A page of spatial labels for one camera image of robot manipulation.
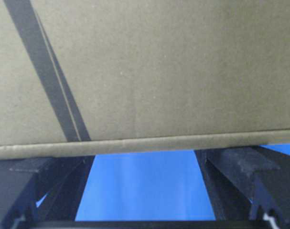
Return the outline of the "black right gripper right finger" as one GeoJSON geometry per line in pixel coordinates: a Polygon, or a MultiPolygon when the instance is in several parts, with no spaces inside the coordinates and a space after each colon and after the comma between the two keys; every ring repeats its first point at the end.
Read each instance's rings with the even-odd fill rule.
{"type": "Polygon", "coordinates": [[[290,156],[261,146],[195,150],[216,220],[290,229],[290,156]]]}

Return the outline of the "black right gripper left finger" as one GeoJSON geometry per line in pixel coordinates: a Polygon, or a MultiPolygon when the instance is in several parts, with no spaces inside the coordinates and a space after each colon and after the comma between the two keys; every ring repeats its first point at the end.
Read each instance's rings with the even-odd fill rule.
{"type": "Polygon", "coordinates": [[[94,156],[0,160],[0,229],[74,221],[94,156]]]}

